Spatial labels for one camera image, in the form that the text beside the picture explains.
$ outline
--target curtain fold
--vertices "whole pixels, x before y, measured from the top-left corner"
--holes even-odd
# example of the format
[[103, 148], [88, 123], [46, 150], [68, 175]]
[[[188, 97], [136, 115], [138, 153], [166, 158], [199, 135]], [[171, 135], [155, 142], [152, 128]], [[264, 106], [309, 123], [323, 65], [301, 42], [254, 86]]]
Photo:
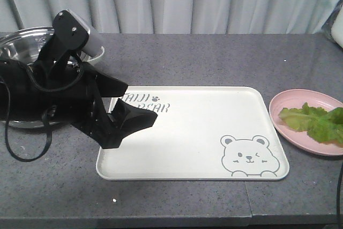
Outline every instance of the curtain fold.
[[0, 0], [0, 31], [69, 8], [105, 33], [316, 33], [339, 0]]

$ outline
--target paw print icon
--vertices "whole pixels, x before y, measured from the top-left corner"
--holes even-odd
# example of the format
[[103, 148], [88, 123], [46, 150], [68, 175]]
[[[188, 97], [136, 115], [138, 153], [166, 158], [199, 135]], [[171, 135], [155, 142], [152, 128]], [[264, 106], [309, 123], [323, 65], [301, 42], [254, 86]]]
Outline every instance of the paw print icon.
[[159, 101], [159, 100], [160, 100], [159, 97], [152, 97], [152, 101], [154, 101], [154, 102], [157, 102], [157, 101]]

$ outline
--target pink plate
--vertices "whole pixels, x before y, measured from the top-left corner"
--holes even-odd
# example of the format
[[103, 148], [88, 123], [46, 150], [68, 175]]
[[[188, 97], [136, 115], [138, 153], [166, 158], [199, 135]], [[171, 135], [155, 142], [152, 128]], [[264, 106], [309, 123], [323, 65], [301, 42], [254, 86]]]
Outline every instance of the pink plate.
[[323, 156], [343, 155], [343, 145], [319, 143], [309, 137], [306, 132], [297, 132], [290, 129], [279, 118], [278, 115], [284, 107], [301, 108], [305, 102], [311, 107], [323, 107], [327, 111], [331, 111], [336, 107], [343, 107], [343, 104], [337, 99], [319, 92], [302, 89], [283, 91], [277, 94], [269, 105], [269, 114], [275, 128], [291, 143], [308, 152]]

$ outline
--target bear ear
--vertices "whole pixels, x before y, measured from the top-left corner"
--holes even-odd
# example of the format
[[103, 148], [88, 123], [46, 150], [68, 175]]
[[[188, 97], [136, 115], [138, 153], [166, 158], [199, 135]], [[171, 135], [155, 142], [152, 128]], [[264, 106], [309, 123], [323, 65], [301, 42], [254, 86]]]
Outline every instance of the bear ear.
[[261, 136], [261, 135], [256, 135], [252, 138], [253, 141], [260, 143], [261, 145], [268, 147], [269, 146], [269, 141], [267, 138]]
[[231, 135], [224, 135], [223, 137], [221, 137], [220, 139], [220, 143], [226, 147], [228, 144], [230, 144], [231, 142], [235, 141], [236, 139], [231, 136]]

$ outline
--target tray rim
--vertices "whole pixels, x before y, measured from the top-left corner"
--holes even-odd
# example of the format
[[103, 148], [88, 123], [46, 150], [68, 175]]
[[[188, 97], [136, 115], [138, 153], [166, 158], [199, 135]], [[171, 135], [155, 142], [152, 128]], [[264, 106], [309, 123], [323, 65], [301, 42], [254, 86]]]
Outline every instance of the tray rim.
[[[143, 89], [151, 89], [151, 90], [163, 90], [163, 89], [168, 89], [168, 90], [173, 90], [173, 89], [176, 89], [176, 90], [188, 90], [188, 89], [192, 89], [192, 90], [215, 90], [215, 89], [220, 89], [220, 90], [233, 90], [235, 88], [240, 88], [240, 89], [245, 89], [245, 90], [248, 90], [256, 95], [258, 95], [259, 97], [259, 101], [265, 106], [265, 109], [263, 109], [266, 113], [266, 118], [268, 118], [272, 128], [273, 128], [273, 133], [275, 134], [276, 138], [279, 140], [279, 143], [280, 143], [280, 147], [281, 147], [281, 154], [282, 154], [282, 157], [284, 158], [284, 161], [285, 161], [285, 172], [283, 173], [283, 175], [277, 177], [277, 178], [265, 178], [265, 179], [259, 179], [259, 178], [255, 178], [255, 177], [252, 177], [252, 178], [246, 178], [246, 179], [243, 179], [243, 178], [163, 178], [163, 179], [157, 179], [157, 178], [144, 178], [144, 179], [139, 179], [139, 178], [131, 178], [131, 179], [127, 179], [127, 178], [112, 178], [112, 177], [109, 177], [109, 176], [106, 176], [104, 175], [101, 171], [100, 171], [100, 168], [99, 168], [99, 160], [100, 160], [100, 155], [101, 155], [101, 152], [104, 150], [102, 147], [99, 148], [99, 151], [98, 151], [98, 156], [96, 158], [96, 165], [95, 165], [95, 169], [96, 169], [96, 172], [99, 174], [100, 177], [102, 177], [103, 179], [105, 180], [108, 180], [108, 181], [167, 181], [167, 180], [174, 180], [174, 181], [279, 181], [279, 180], [282, 180], [284, 179], [288, 173], [289, 173], [289, 169], [290, 169], [290, 165], [289, 165], [289, 162], [288, 162], [288, 159], [287, 159], [287, 156], [285, 154], [285, 150], [282, 146], [282, 143], [280, 141], [280, 138], [277, 134], [277, 131], [276, 131], [276, 128], [274, 127], [274, 124], [270, 118], [270, 115], [269, 115], [269, 110], [268, 110], [268, 107], [266, 105], [266, 103], [264, 102], [264, 99], [261, 95], [261, 93], [256, 90], [255, 88], [253, 87], [249, 87], [249, 86], [157, 86], [157, 85], [153, 85], [153, 86], [134, 86], [134, 85], [130, 85], [128, 86], [128, 89], [126, 91], [129, 91], [129, 90], [143, 90]], [[116, 101], [116, 99], [118, 98], [111, 98], [111, 101], [110, 101], [110, 105], [109, 105], [109, 109], [110, 107], [112, 106], [113, 104], [113, 101]]]

